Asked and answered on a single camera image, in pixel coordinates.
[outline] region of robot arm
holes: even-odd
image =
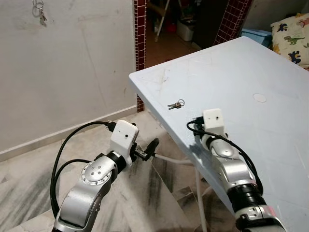
[[[147,160],[153,155],[158,139],[145,152],[136,149],[138,128],[119,120],[113,129],[109,153],[100,154],[81,171],[77,184],[69,191],[57,214],[53,231],[90,232],[95,223],[103,197],[122,170],[127,170],[136,156]]]
[[[263,187],[252,161],[247,157],[252,169],[249,170],[239,158],[239,154],[244,152],[227,139],[221,110],[206,110],[203,117],[191,123],[195,124],[197,130],[188,128],[200,136],[202,146],[212,154],[212,166],[232,203],[236,227],[246,232],[286,231],[262,197]]]

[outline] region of keys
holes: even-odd
[[[184,106],[184,100],[183,99],[179,99],[178,102],[176,102],[175,104],[168,105],[169,110],[172,110],[172,109],[175,109],[175,108],[179,109],[183,106]]]
[[[43,7],[41,7],[41,8],[39,9],[39,12],[40,12],[40,20],[42,20],[42,21],[47,21],[45,15],[44,15],[44,12],[43,12]]]

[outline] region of plastic bin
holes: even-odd
[[[241,36],[247,36],[265,47],[269,47],[272,39],[271,32],[255,29],[242,29]]]
[[[177,21],[177,30],[176,33],[179,35],[184,41],[190,41],[193,37],[194,26],[187,26],[181,23],[179,20]]]

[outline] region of table surface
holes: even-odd
[[[309,228],[309,73],[240,37],[130,74],[145,105],[232,212],[186,123],[220,108],[229,138],[253,160],[264,198],[289,231]],[[180,109],[167,105],[185,100]]]

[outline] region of black cable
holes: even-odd
[[[81,127],[77,128],[76,130],[74,130],[66,139],[65,141],[62,143],[59,151],[58,151],[58,154],[57,154],[57,157],[56,157],[56,160],[55,160],[55,163],[54,163],[54,167],[53,167],[53,172],[52,172],[52,178],[51,178],[51,182],[50,182],[50,200],[51,200],[51,205],[52,205],[52,210],[53,210],[53,214],[54,214],[54,217],[56,218],[58,212],[59,212],[59,206],[58,204],[56,204],[57,202],[57,199],[56,199],[56,188],[54,188],[54,186],[56,186],[56,183],[55,183],[55,175],[56,175],[56,170],[57,170],[57,166],[58,166],[58,163],[59,163],[59,159],[60,159],[60,156],[61,156],[61,153],[64,149],[64,146],[66,145],[66,143],[68,142],[68,140],[74,135],[76,134],[77,132],[79,132],[80,130],[88,127],[88,126],[91,126],[91,125],[96,125],[96,124],[102,124],[102,125],[106,125],[106,126],[109,126],[110,123],[108,122],[101,122],[101,121],[95,121],[95,122],[90,122],[90,123],[87,123],[85,125],[82,125]]]
[[[57,180],[58,180],[58,178],[59,178],[59,176],[60,176],[62,170],[63,170],[66,166],[68,166],[70,163],[74,163],[74,162],[90,163],[91,161],[85,160],[85,159],[74,159],[74,160],[72,159],[72,160],[70,160],[70,161],[64,163],[64,164],[59,168],[59,170],[58,170],[58,172],[57,172],[57,174],[56,174],[56,176],[55,176],[55,181],[54,181],[53,189],[56,189]]]
[[[233,143],[232,141],[226,139],[225,137],[221,136],[221,135],[218,135],[218,134],[214,134],[214,133],[211,133],[211,132],[206,132],[204,130],[195,130],[193,128],[191,128],[189,125],[190,124],[196,124],[196,121],[193,120],[193,121],[190,121],[187,123],[187,128],[190,130],[190,131],[193,131],[197,134],[207,134],[207,135],[210,135],[210,136],[213,136],[215,138],[218,138],[218,139],[222,139],[223,141],[227,142],[228,144],[230,144],[231,146],[233,146],[234,148],[236,148],[238,151],[239,151],[239,154],[244,158],[246,164],[248,165],[249,169],[251,170],[251,172],[254,174],[255,176],[255,180],[256,180],[256,184],[257,184],[257,187],[261,193],[261,195],[263,195],[263,184],[257,174],[257,171],[256,171],[256,168],[255,168],[255,165],[254,163],[252,162],[252,160],[250,159],[250,157],[239,147],[237,146],[235,143]]]

